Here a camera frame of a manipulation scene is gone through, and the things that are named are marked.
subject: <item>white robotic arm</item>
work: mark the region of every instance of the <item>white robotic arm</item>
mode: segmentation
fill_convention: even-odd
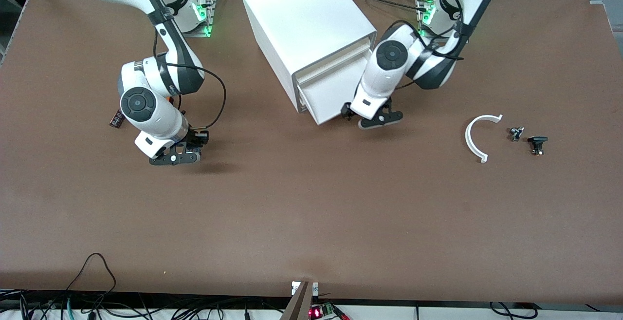
[[[393,25],[381,37],[367,63],[351,103],[342,108],[342,116],[362,116],[361,129],[373,129],[402,120],[402,112],[392,111],[391,94],[403,75],[422,89],[438,89],[454,70],[459,54],[491,0],[435,0],[440,9],[437,24],[449,25],[452,33],[443,46],[434,45],[410,23]]]
[[[134,143],[154,165],[192,163],[200,159],[207,132],[189,130],[189,124],[167,96],[198,91],[204,80],[202,65],[184,40],[173,16],[162,0],[106,0],[143,11],[165,42],[167,53],[126,63],[118,80],[120,108],[141,133]],[[181,153],[168,149],[183,143]]]

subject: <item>white curved handle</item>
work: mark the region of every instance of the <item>white curved handle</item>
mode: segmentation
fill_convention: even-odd
[[[502,119],[502,115],[500,114],[500,116],[494,116],[494,115],[481,115],[481,116],[477,116],[476,118],[474,118],[474,120],[472,120],[472,122],[469,123],[469,125],[467,125],[467,129],[465,129],[465,142],[467,142],[467,147],[469,147],[469,149],[474,152],[474,154],[476,156],[480,157],[480,162],[481,163],[485,163],[487,162],[487,157],[488,155],[479,150],[478,147],[476,147],[476,145],[474,145],[474,141],[472,140],[472,125],[474,125],[474,123],[478,122],[479,120],[489,120],[489,122],[500,122],[500,120]]]

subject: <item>brown tabletop surface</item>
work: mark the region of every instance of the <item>brown tabletop surface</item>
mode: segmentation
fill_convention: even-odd
[[[379,36],[413,19],[354,1]],[[332,298],[623,302],[623,62],[601,5],[493,0],[445,86],[396,91],[403,121],[361,131],[297,114],[242,1],[220,0],[213,36],[188,42],[227,107],[177,167],[108,126],[121,65],[152,41],[131,7],[28,2],[0,69],[1,288],[64,289],[97,251],[120,291],[286,296],[305,279]],[[208,78],[189,121],[221,97]],[[464,139],[483,114],[503,114],[474,126],[485,164]],[[549,136],[545,155],[516,126]],[[93,262],[75,288],[109,286]]]

